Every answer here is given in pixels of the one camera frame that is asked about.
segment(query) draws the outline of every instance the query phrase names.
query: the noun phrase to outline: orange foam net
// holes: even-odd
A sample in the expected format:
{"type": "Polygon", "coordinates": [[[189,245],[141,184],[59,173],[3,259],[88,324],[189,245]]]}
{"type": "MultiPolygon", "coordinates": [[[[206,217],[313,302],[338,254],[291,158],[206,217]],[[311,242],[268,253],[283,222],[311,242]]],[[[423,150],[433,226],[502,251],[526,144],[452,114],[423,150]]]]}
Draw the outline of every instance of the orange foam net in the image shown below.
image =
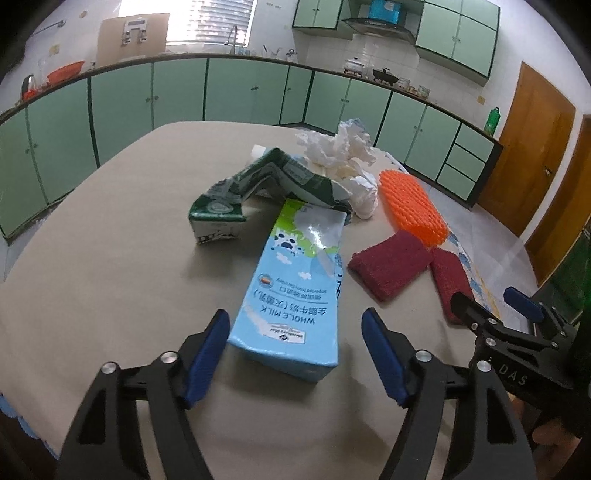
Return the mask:
{"type": "Polygon", "coordinates": [[[421,239],[425,247],[437,247],[449,230],[427,193],[412,176],[396,170],[379,174],[379,189],[397,226],[421,239]]]}

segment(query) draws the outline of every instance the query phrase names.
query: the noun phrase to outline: tiled backsplash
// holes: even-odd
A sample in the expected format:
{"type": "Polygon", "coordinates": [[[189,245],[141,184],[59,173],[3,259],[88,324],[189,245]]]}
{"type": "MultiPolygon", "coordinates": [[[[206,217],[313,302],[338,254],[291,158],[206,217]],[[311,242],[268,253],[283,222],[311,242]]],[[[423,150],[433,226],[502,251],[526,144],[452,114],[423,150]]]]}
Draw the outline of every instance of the tiled backsplash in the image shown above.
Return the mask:
{"type": "Polygon", "coordinates": [[[388,68],[397,77],[431,90],[429,101],[483,127],[491,108],[478,103],[483,87],[444,67],[419,58],[415,48],[404,40],[355,34],[353,40],[311,37],[306,64],[311,67],[343,71],[347,59],[357,57],[368,67],[388,68]]]}

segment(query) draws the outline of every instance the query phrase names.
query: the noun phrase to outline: table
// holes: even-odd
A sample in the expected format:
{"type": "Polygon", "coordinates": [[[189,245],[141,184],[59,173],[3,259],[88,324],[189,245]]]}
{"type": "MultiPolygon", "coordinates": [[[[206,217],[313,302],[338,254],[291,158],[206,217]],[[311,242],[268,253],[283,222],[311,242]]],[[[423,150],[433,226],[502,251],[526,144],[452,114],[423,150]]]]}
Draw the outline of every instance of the table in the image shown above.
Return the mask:
{"type": "MultiPolygon", "coordinates": [[[[0,391],[53,449],[104,362],[147,364],[201,331],[217,308],[235,318],[280,206],[253,197],[241,239],[199,246],[188,209],[242,169],[254,144],[303,153],[298,133],[166,125],[93,173],[43,223],[0,290],[0,391]]],[[[370,171],[389,167],[379,158],[370,171]]],[[[354,218],[343,262],[392,233],[381,206],[370,220],[354,218]]],[[[387,306],[346,272],[339,366],[318,384],[226,348],[207,397],[188,412],[216,479],[377,479],[405,410],[386,396],[361,337],[371,306],[416,348],[457,365],[471,358],[474,336],[447,325],[429,271],[387,306]]],[[[138,415],[152,479],[163,479],[143,403],[138,415]]],[[[429,478],[443,471],[452,424],[448,403],[429,478]]]]}

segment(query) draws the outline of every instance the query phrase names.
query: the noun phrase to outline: crumpled tissue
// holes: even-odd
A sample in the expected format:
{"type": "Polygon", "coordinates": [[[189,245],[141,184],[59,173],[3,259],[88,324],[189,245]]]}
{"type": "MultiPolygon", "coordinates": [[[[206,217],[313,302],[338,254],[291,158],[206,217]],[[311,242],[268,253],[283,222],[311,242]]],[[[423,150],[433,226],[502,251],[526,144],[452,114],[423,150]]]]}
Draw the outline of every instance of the crumpled tissue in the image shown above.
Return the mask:
{"type": "Polygon", "coordinates": [[[367,220],[374,214],[378,182],[361,162],[372,165],[376,157],[372,154],[371,138],[358,119],[341,122],[334,137],[310,131],[298,134],[297,142],[306,148],[308,169],[334,180],[349,192],[349,202],[359,218],[367,220]]]}

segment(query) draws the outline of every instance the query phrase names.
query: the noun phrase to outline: maroon sponge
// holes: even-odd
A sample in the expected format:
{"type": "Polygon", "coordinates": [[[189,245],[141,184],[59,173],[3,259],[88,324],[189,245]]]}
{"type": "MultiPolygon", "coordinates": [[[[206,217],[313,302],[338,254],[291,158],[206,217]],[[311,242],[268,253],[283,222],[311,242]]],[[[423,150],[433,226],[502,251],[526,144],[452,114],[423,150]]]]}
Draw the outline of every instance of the maroon sponge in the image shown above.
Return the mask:
{"type": "Polygon", "coordinates": [[[458,291],[474,300],[466,272],[460,259],[452,252],[434,248],[431,250],[431,255],[433,256],[431,272],[437,285],[443,313],[449,323],[461,325],[462,321],[452,313],[451,302],[452,295],[458,291]]]}
{"type": "Polygon", "coordinates": [[[423,243],[406,230],[353,254],[349,268],[356,272],[379,301],[394,298],[431,263],[423,243]]]}

